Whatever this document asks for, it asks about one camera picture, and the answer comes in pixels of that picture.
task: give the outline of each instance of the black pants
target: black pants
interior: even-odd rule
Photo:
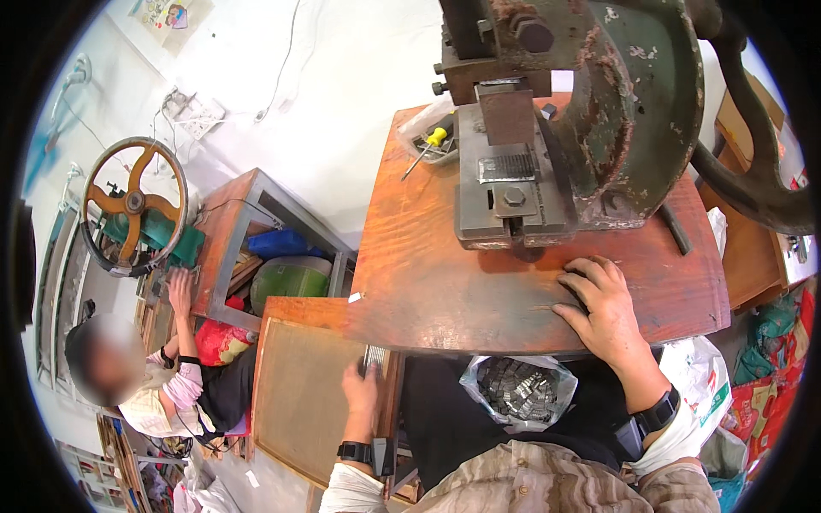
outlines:
[[[251,405],[254,390],[257,344],[242,351],[230,364],[220,367],[200,365],[203,393],[197,402],[208,414],[216,433],[209,440],[235,428]]]
[[[601,360],[566,364],[579,379],[569,410],[543,433],[505,433],[459,384],[470,359],[409,357],[400,404],[410,450],[425,490],[464,461],[510,440],[548,442],[618,471],[622,458],[612,425],[627,409],[618,378]]]

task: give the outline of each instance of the poster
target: poster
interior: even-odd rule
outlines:
[[[211,0],[137,0],[129,16],[176,57],[211,9]]]

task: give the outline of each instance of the left hand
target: left hand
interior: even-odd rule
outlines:
[[[174,314],[186,321],[191,312],[191,283],[194,277],[188,269],[171,268],[168,271],[168,300]]]
[[[342,390],[348,400],[349,415],[374,414],[378,399],[376,365],[368,367],[365,379],[359,374],[357,362],[348,365],[342,374]]]

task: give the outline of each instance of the woman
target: woman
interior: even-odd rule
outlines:
[[[122,327],[113,329],[104,317],[91,318],[69,332],[66,359],[80,393],[98,405],[119,405],[126,422],[137,431],[152,437],[194,436],[205,444],[245,432],[256,345],[228,365],[201,365],[189,320],[191,282],[187,270],[169,271],[168,299],[177,335],[145,359],[144,371],[133,365],[142,361],[133,355],[135,347],[142,347],[139,338],[134,344],[134,337],[123,333]],[[174,372],[177,356],[180,365]]]

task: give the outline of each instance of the yellow screwdriver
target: yellow screwdriver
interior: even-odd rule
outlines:
[[[425,140],[425,142],[428,143],[428,145],[424,147],[422,153],[420,153],[419,157],[417,157],[416,160],[410,165],[410,167],[408,167],[408,170],[405,171],[405,174],[402,175],[402,178],[399,181],[405,181],[408,175],[411,174],[411,171],[413,171],[413,168],[416,167],[416,164],[418,164],[419,161],[422,160],[422,157],[424,157],[424,155],[432,147],[436,146],[438,148],[445,137],[447,137],[447,131],[441,126],[438,126],[436,130],[433,131],[433,134],[431,134],[430,137],[428,137],[428,139]]]

